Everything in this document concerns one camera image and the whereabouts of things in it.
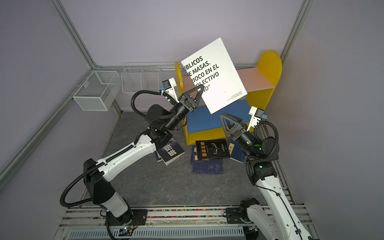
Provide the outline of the dark eye cover book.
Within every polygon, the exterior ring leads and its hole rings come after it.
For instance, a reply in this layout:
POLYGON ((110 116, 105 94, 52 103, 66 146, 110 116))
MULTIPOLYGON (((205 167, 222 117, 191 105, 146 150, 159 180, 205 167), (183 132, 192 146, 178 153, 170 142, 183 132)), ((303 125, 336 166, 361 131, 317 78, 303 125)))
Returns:
POLYGON ((185 153, 185 151, 174 138, 171 138, 168 143, 161 149, 157 150, 156 153, 157 156, 162 160, 162 162, 166 166, 168 166, 169 164, 173 163, 176 159, 181 157, 185 153))

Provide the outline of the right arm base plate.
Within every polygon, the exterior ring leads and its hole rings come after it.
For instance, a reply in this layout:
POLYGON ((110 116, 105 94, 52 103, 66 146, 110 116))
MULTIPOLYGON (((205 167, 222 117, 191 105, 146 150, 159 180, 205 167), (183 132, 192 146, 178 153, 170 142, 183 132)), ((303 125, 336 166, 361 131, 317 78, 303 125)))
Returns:
POLYGON ((228 224, 248 224, 250 223, 244 209, 240 207, 226 208, 222 214, 228 224))

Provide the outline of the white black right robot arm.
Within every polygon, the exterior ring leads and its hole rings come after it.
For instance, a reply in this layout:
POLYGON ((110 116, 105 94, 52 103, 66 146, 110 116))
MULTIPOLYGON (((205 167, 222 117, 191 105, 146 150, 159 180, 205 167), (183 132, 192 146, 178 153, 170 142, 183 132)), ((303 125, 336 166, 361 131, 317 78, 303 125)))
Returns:
POLYGON ((226 136, 238 142, 245 151, 248 178, 261 191, 274 216, 271 219, 256 199, 247 199, 240 204, 242 218, 253 223, 268 240, 311 240, 312 235, 290 205, 272 164, 279 158, 277 128, 268 121, 257 123, 254 130, 268 125, 274 132, 274 137, 260 139, 256 132, 249 131, 242 119, 234 115, 225 113, 220 116, 220 120, 226 136))

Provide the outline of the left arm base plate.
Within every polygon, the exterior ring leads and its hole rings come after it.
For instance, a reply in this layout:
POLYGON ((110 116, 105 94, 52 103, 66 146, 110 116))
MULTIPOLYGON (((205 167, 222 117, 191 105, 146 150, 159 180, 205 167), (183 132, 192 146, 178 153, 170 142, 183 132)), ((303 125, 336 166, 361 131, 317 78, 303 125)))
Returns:
POLYGON ((110 212, 107 213, 106 223, 109 226, 144 226, 148 217, 148 209, 133 209, 129 214, 124 214, 119 218, 114 217, 110 212))

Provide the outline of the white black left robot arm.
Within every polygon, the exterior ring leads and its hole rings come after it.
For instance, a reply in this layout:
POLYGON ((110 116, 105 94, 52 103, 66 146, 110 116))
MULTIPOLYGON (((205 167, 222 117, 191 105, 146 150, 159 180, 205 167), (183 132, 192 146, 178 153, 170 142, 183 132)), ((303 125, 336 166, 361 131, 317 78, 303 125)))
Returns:
POLYGON ((131 99, 132 109, 149 123, 146 130, 136 136, 135 140, 121 150, 108 157, 94 161, 88 159, 84 162, 84 172, 74 179, 63 191, 60 205, 65 208, 75 207, 87 202, 99 205, 107 211, 108 216, 114 217, 120 224, 127 225, 133 218, 133 212, 127 201, 118 194, 111 181, 130 165, 141 158, 163 148, 172 138, 172 131, 199 105, 204 87, 199 85, 184 92, 177 100, 165 91, 141 90, 131 99), (167 111, 160 105, 152 105, 146 114, 136 109, 135 100, 141 94, 150 94, 166 97, 173 107, 167 111), (90 198, 67 203, 66 196, 79 181, 83 181, 90 198))

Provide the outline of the black book orange title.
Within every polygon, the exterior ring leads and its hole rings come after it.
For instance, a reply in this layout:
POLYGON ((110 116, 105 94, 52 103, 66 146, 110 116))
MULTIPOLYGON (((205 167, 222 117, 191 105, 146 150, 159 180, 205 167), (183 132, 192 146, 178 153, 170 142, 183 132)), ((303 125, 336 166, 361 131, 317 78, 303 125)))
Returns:
POLYGON ((198 160, 227 159, 231 154, 225 139, 196 141, 198 160))

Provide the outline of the white booklet black text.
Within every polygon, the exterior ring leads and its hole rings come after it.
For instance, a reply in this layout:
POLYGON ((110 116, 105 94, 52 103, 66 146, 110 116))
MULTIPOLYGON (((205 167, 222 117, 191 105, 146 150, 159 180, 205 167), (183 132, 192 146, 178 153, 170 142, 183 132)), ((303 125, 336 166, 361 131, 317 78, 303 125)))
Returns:
POLYGON ((221 38, 181 63, 193 84, 203 86, 202 99, 211 114, 248 94, 221 38))

